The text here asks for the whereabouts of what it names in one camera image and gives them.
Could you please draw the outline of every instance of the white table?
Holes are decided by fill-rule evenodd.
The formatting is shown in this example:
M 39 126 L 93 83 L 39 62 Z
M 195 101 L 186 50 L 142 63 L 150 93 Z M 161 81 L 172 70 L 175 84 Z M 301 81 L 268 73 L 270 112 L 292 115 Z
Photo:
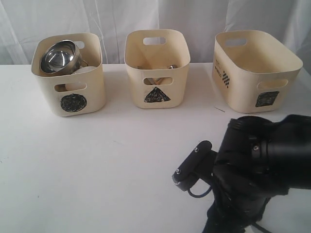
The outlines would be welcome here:
M 200 141 L 218 150 L 230 118 L 242 116 L 214 91 L 211 67 L 191 64 L 180 106 L 143 110 L 131 102 L 124 65 L 104 65 L 104 108 L 59 117 L 29 65 L 0 66 L 0 231 L 200 233 L 213 196 L 191 198 L 171 175 Z M 310 97 L 302 70 L 285 104 L 258 116 L 311 115 Z M 193 191 L 206 188 L 201 182 Z M 261 224 L 310 232 L 310 200 L 308 190 L 273 198 Z

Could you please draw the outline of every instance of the white curtain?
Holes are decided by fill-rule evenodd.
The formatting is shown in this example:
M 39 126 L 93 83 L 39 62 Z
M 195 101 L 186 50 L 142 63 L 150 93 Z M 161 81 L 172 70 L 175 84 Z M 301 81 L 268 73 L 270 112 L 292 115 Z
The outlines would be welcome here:
M 223 31 L 270 33 L 311 73 L 311 0 L 0 0 L 0 64 L 30 64 L 48 36 L 91 32 L 104 63 L 123 63 L 126 36 L 135 30 L 181 31 L 192 62 L 211 62 Z

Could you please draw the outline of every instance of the stainless steel bowl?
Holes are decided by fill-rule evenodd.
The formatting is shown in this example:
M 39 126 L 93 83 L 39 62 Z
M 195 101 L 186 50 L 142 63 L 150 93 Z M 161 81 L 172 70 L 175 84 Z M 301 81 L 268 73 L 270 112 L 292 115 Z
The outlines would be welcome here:
M 78 46 L 71 40 L 60 41 L 42 56 L 40 69 L 48 76 L 72 74 L 81 66 L 82 57 Z

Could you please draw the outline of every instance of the handle cutout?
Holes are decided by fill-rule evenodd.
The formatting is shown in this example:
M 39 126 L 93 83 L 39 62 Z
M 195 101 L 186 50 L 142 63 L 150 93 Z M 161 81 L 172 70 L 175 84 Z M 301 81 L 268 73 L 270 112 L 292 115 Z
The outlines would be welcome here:
M 166 39 L 164 37 L 145 37 L 143 43 L 144 45 L 164 45 Z
M 271 81 L 264 81 L 260 82 L 257 85 L 258 89 L 274 89 L 274 88 L 281 88 L 285 87 L 288 83 L 287 79 L 278 79 L 278 80 L 271 80 Z
M 238 38 L 238 39 L 229 39 L 225 42 L 225 45 L 227 47 L 230 46 L 242 46 L 242 45 L 246 45 L 247 40 L 245 38 Z
M 173 78 L 145 78 L 143 82 L 145 85 L 171 85 L 173 83 Z
M 85 46 L 83 41 L 74 41 L 74 43 L 78 46 L 79 49 L 83 49 Z
M 57 92 L 65 92 L 65 91 L 83 90 L 86 89 L 86 87 L 87 87 L 86 83 L 76 82 L 76 83 L 58 84 L 55 85 L 54 89 Z

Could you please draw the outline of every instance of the cream plastic bin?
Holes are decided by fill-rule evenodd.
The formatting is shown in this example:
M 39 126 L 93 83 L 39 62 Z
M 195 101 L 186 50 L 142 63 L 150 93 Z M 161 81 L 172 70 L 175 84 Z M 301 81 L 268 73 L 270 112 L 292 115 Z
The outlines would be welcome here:
M 228 105 L 241 113 L 278 108 L 302 68 L 302 61 L 261 31 L 215 37 L 212 77 Z
M 165 43 L 144 44 L 149 37 L 163 37 Z M 189 63 L 189 49 L 182 33 L 166 29 L 130 33 L 126 39 L 125 64 L 134 104 L 140 108 L 178 106 L 183 101 Z M 171 65 L 177 68 L 167 69 Z M 146 82 L 150 78 L 163 79 L 160 85 L 152 85 Z
M 40 70 L 40 59 L 44 52 L 53 44 L 71 40 L 80 48 L 82 59 L 94 70 L 79 74 L 47 77 Z M 32 73 L 40 85 L 41 91 L 47 100 L 50 109 L 58 116 L 66 117 L 97 111 L 105 104 L 104 73 L 102 66 L 102 52 L 98 36 L 92 33 L 78 33 L 57 35 L 39 42 L 32 61 Z M 67 83 L 86 83 L 86 87 L 80 90 L 66 91 Z

